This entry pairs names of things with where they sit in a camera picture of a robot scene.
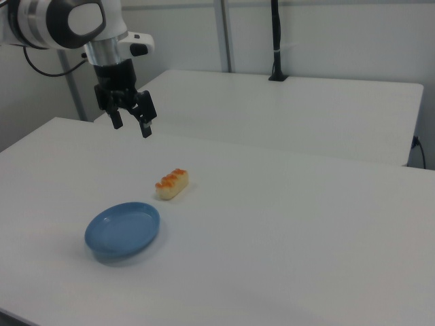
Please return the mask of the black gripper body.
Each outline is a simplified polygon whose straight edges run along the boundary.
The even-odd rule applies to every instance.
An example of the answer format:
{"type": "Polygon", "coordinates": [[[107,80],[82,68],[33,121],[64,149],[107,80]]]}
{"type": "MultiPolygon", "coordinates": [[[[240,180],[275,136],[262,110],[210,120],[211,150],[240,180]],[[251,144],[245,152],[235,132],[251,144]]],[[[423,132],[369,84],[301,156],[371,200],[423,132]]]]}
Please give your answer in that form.
{"type": "Polygon", "coordinates": [[[117,107],[132,109],[136,105],[137,78],[131,59],[116,65],[95,65],[94,72],[98,79],[94,91],[100,110],[114,111],[117,107]]]}

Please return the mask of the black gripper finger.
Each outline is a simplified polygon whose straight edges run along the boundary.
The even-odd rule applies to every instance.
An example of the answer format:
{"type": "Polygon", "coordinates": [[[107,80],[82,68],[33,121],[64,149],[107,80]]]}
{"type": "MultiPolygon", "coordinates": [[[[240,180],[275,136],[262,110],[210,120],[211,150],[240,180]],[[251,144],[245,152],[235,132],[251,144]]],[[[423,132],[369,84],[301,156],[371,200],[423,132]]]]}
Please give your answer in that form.
{"type": "Polygon", "coordinates": [[[152,97],[150,93],[145,90],[136,93],[134,100],[135,105],[131,109],[130,114],[138,121],[142,137],[148,138],[152,135],[152,120],[157,117],[152,97]]]}
{"type": "Polygon", "coordinates": [[[123,122],[122,122],[120,112],[118,111],[118,106],[114,103],[112,97],[110,97],[108,101],[108,115],[111,119],[113,127],[116,130],[123,127],[123,122]]]}

